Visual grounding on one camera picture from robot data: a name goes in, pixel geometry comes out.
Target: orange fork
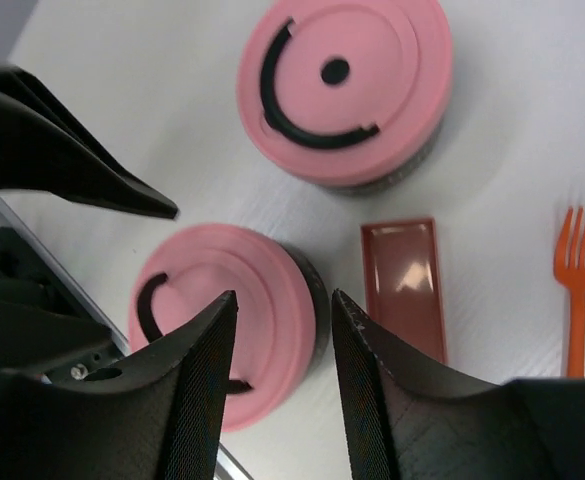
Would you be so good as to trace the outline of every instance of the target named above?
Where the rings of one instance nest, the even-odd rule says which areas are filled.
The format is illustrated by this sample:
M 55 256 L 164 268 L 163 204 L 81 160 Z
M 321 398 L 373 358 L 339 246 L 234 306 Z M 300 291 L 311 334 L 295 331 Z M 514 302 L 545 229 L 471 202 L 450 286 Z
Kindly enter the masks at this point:
M 570 292 L 570 340 L 567 376 L 585 375 L 585 228 L 581 229 L 583 207 L 565 216 L 554 254 L 554 277 Z

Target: pink lid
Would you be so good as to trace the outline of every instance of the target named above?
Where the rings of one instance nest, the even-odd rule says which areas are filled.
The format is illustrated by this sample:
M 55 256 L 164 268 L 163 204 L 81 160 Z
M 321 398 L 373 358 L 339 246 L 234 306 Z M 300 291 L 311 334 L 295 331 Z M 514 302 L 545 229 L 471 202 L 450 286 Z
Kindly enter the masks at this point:
M 230 225 L 187 228 L 148 259 L 129 309 L 132 351 L 148 344 L 137 298 L 148 280 L 167 274 L 152 295 L 162 334 L 192 319 L 225 290 L 239 303 L 230 378 L 253 390 L 228 395 L 223 430 L 245 428 L 274 410 L 298 386 L 314 350 L 316 322 L 310 290 L 299 267 L 275 241 Z
M 281 0 L 245 48 L 237 97 L 273 162 L 351 186 L 419 150 L 451 84 L 452 39 L 435 0 Z

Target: white surface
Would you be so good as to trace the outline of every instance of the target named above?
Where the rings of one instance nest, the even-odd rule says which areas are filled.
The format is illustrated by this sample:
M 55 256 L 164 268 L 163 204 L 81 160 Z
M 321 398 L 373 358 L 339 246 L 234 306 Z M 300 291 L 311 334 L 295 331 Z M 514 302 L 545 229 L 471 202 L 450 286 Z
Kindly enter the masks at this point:
M 291 178 L 243 133 L 235 72 L 267 5 L 42 0 L 13 61 L 182 214 L 147 220 L 34 194 L 9 204 L 123 329 L 144 259 L 183 226 L 231 222 L 291 242 L 362 303 L 359 224 L 434 215 L 452 366 L 495 382 L 558 375 L 566 295 L 551 265 L 565 206 L 585 201 L 585 2 L 445 0 L 456 64 L 442 137 L 374 199 Z M 341 417 L 329 353 L 283 407 L 223 442 L 256 480 L 342 480 Z

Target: textured surface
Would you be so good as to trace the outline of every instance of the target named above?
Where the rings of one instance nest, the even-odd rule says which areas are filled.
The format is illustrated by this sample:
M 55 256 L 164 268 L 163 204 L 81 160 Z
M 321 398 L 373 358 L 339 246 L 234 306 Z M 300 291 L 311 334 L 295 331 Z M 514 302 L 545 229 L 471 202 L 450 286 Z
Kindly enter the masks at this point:
M 153 218 L 178 214 L 171 200 L 112 158 L 35 76 L 0 66 L 0 190 L 9 189 Z
M 0 479 L 212 479 L 236 312 L 226 292 L 81 382 L 0 372 Z
M 355 479 L 399 478 L 392 468 L 402 480 L 585 478 L 585 381 L 486 384 L 433 362 L 342 292 L 332 305 Z
M 441 135 L 410 178 L 364 199 L 280 172 L 243 132 L 239 56 L 271 3 L 41 1 L 12 60 L 182 214 L 10 204 L 122 327 L 143 261 L 184 226 L 237 223 L 293 244 L 328 289 L 364 305 L 359 225 L 432 215 L 450 365 L 494 382 L 559 375 L 567 305 L 552 254 L 565 205 L 585 200 L 585 2 L 442 0 L 455 85 Z M 331 357 L 270 417 L 223 438 L 256 480 L 348 478 Z

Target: black handle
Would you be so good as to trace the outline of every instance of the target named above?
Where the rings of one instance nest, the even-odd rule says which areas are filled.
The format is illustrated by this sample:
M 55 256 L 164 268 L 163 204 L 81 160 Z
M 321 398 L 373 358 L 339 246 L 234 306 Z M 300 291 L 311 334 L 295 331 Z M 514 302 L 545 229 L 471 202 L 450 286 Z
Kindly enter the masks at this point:
M 145 285 L 143 285 L 143 288 L 136 299 L 136 314 L 139 318 L 141 331 L 143 332 L 143 335 L 145 335 L 145 339 L 148 343 L 152 343 L 163 336 L 163 333 L 161 333 L 154 318 L 154 313 L 152 313 L 152 297 L 154 296 L 156 289 L 164 283 L 167 283 L 167 281 L 167 273 L 162 272 L 154 275 L 145 282 Z M 248 382 L 230 379 L 227 394 L 236 395 L 247 393 L 252 390 L 253 387 Z
M 288 27 L 293 23 L 294 20 L 289 19 L 281 27 L 265 54 L 261 68 L 261 103 L 263 104 L 265 120 L 270 127 L 280 132 L 288 140 L 315 150 L 337 150 L 352 147 L 378 134 L 379 127 L 372 125 L 367 129 L 359 127 L 349 132 L 321 135 L 302 129 L 285 115 L 276 97 L 274 78 L 279 58 L 288 41 L 292 38 Z

